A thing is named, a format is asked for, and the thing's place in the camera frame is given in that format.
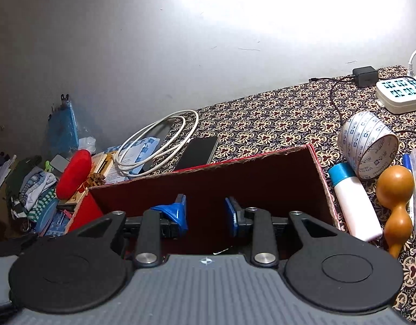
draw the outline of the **power adapter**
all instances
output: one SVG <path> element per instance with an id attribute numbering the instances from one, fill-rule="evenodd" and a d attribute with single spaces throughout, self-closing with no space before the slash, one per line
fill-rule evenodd
<path id="1" fill-rule="evenodd" d="M 380 79 L 378 71 L 372 66 L 355 68 L 352 70 L 352 74 L 357 88 L 376 86 L 376 82 Z"/>

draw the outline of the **plastic bottle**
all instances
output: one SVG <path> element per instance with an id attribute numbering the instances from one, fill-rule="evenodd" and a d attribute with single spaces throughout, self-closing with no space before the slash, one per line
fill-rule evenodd
<path id="1" fill-rule="evenodd" d="M 328 170 L 334 191 L 345 217 L 349 233 L 362 240 L 371 241 L 382 236 L 383 230 L 363 185 L 346 162 Z"/>

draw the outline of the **blue pen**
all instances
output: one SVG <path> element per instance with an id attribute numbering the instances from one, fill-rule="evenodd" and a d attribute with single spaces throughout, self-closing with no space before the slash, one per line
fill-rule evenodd
<path id="1" fill-rule="evenodd" d="M 402 155 L 402 166 L 407 168 L 408 171 L 412 174 L 412 168 L 411 168 L 411 160 L 409 158 L 409 154 Z M 407 204 L 407 213 L 409 214 L 412 224 L 414 225 L 414 208 L 413 208 L 413 197 L 411 196 L 411 199 L 409 200 Z"/>

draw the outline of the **gray plastic base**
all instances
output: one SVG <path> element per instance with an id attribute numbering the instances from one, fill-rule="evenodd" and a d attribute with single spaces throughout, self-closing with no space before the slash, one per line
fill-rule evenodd
<path id="1" fill-rule="evenodd" d="M 272 269 L 241 255 L 171 255 L 136 271 L 115 298 L 95 309 L 48 315 L 24 309 L 11 325 L 358 325 L 408 324 L 391 308 L 354 316 L 326 313 L 299 300 Z"/>
<path id="2" fill-rule="evenodd" d="M 10 306 L 8 273 L 17 256 L 0 257 L 0 307 Z"/>

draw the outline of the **white plug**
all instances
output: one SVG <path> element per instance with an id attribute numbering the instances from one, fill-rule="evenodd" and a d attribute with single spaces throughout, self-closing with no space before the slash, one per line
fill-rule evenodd
<path id="1" fill-rule="evenodd" d="M 414 56 L 416 56 L 416 50 L 411 54 L 411 57 L 409 58 L 409 61 L 408 61 L 407 76 L 409 76 L 409 77 L 414 76 L 414 71 L 412 69 L 412 59 L 414 58 Z"/>

